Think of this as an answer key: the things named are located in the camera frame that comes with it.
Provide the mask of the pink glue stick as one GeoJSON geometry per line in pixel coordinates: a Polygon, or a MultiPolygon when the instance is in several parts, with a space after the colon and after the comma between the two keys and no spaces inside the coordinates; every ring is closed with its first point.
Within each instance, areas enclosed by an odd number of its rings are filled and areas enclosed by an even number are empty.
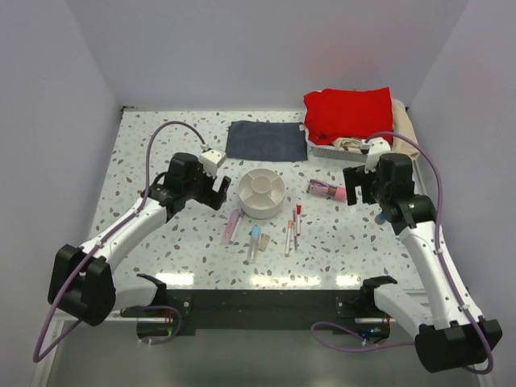
{"type": "Polygon", "coordinates": [[[240,217],[239,210],[233,210],[231,212],[231,216],[228,219],[228,223],[227,223],[226,229],[223,234],[223,238],[225,241],[229,242],[231,237],[233,236],[236,224],[239,221],[239,217],[240,217]]]}

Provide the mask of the white thin pen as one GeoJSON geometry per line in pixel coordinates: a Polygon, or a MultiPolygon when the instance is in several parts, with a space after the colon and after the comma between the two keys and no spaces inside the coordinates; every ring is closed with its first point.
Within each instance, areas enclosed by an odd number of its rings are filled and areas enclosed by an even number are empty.
{"type": "Polygon", "coordinates": [[[230,244],[233,244],[235,242],[236,237],[238,235],[239,225],[241,224],[242,220],[243,220],[243,211],[240,211],[238,220],[235,224],[233,233],[231,234],[231,237],[230,237],[230,244]]]}

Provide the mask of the white round divided organizer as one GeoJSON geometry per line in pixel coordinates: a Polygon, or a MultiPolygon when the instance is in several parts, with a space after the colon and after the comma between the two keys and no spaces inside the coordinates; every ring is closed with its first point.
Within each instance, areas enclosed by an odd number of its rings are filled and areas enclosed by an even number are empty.
{"type": "Polygon", "coordinates": [[[285,199],[285,183],[270,169],[253,169],[238,184],[239,203],[243,212],[254,219],[276,216],[285,199]]]}

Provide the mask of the pink clear pencil case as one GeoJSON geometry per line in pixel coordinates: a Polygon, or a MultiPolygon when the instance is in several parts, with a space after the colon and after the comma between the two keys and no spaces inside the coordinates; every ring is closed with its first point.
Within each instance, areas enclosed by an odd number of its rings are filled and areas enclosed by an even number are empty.
{"type": "Polygon", "coordinates": [[[324,181],[310,179],[307,193],[325,198],[330,198],[337,202],[346,202],[347,192],[342,186],[331,185],[324,181]]]}

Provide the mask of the blue capped clear tube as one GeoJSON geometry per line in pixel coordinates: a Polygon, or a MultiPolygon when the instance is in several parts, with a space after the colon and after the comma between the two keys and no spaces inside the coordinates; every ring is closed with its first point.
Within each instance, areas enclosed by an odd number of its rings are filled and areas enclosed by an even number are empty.
{"type": "Polygon", "coordinates": [[[260,227],[255,225],[251,231],[250,242],[248,246],[247,262],[253,264],[256,261],[256,251],[260,241],[260,227]]]}

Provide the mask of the beige eraser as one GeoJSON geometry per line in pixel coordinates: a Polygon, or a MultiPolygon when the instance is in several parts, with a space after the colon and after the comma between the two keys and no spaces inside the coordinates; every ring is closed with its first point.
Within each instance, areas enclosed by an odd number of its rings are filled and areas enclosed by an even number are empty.
{"type": "Polygon", "coordinates": [[[268,246],[268,243],[270,241],[270,236],[267,234],[262,234],[259,240],[259,243],[257,245],[257,249],[261,252],[264,252],[268,246]]]}

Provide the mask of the grey thin pen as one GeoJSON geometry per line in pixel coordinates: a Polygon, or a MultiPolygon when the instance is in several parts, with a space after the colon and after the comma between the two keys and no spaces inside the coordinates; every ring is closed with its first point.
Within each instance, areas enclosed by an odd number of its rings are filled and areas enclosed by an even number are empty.
{"type": "Polygon", "coordinates": [[[293,251],[298,250],[298,214],[296,208],[293,209],[293,227],[292,227],[293,251]]]}

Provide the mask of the orange white pen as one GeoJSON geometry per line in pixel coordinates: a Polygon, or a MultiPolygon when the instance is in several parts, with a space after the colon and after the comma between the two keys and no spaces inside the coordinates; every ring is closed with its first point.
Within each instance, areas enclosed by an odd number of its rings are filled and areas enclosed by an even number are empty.
{"type": "Polygon", "coordinates": [[[288,221],[287,229],[286,229],[286,239],[285,239],[285,257],[289,256],[290,252],[290,243],[292,239],[292,231],[293,231],[293,220],[290,219],[288,221]]]}

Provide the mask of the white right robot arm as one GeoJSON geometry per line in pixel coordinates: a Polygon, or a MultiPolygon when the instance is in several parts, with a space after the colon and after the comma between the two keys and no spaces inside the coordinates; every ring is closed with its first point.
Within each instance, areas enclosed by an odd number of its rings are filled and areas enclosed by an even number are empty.
{"type": "Polygon", "coordinates": [[[388,276],[363,282],[359,306],[370,317],[381,312],[394,318],[414,341],[428,372],[454,368],[473,371],[492,365],[492,350],[502,337],[495,319],[488,320],[473,301],[443,243],[433,201],[415,191],[408,156],[385,153],[377,165],[343,171],[347,203],[377,204],[394,234],[410,254],[429,302],[420,305],[388,276]]]}

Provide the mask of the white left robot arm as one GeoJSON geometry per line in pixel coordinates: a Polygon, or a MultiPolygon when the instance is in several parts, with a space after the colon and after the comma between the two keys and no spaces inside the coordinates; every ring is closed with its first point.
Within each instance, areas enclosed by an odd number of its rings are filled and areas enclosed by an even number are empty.
{"type": "Polygon", "coordinates": [[[147,236],[185,209],[189,200],[219,210],[231,183],[213,186],[226,154],[209,149],[200,156],[178,152],[167,172],[145,188],[142,198],[116,223],[79,247],[66,244],[56,254],[48,291],[49,304],[92,327],[114,310],[140,308],[149,316],[167,306],[167,286],[139,274],[134,286],[118,287],[114,271],[147,236]]]}

